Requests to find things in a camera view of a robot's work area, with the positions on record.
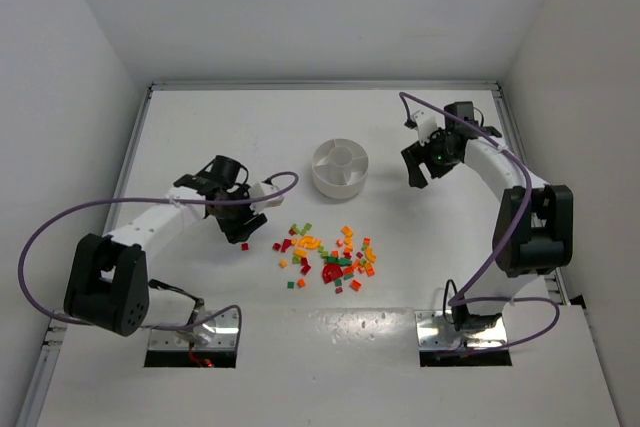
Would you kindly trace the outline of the red arch lego piece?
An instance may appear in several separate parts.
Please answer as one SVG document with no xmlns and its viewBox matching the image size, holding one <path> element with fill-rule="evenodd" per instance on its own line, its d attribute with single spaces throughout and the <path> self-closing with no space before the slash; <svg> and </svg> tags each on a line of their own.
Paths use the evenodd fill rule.
<svg viewBox="0 0 640 427">
<path fill-rule="evenodd" d="M 292 241 L 290 239 L 284 239 L 281 245 L 281 252 L 285 253 L 292 246 Z"/>
</svg>

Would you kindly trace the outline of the red half-round lego piece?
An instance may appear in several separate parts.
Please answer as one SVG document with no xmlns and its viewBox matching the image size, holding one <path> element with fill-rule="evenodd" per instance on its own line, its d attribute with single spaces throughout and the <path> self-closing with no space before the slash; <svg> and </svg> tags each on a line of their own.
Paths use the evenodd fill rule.
<svg viewBox="0 0 640 427">
<path fill-rule="evenodd" d="M 322 280 L 325 284 L 341 279 L 343 270 L 339 264 L 328 263 L 322 270 Z"/>
</svg>

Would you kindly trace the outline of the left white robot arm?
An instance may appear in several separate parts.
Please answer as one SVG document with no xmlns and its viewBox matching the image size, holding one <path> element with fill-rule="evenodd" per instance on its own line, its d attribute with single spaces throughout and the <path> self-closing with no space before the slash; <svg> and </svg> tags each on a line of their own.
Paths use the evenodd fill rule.
<svg viewBox="0 0 640 427">
<path fill-rule="evenodd" d="M 217 156 L 199 172 L 177 179 L 163 202 L 134 220 L 104 236 L 84 236 L 76 247 L 64 313 L 123 337 L 138 330 L 149 310 L 148 263 L 175 237 L 213 217 L 229 243 L 244 243 L 266 223 L 263 210 L 282 202 L 270 181 L 239 183 L 245 170 Z"/>
</svg>

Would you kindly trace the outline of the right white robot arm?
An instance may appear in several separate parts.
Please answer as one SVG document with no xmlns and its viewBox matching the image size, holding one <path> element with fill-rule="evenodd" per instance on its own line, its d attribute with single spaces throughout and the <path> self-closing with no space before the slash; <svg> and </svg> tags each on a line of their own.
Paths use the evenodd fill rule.
<svg viewBox="0 0 640 427">
<path fill-rule="evenodd" d="M 457 330 L 489 325 L 535 277 L 570 262 L 573 193 L 534 174 L 470 101 L 442 109 L 421 102 L 406 113 L 405 125 L 417 134 L 401 152 L 411 187 L 423 189 L 465 166 L 499 202 L 488 259 L 462 287 L 446 282 L 443 306 Z"/>
</svg>

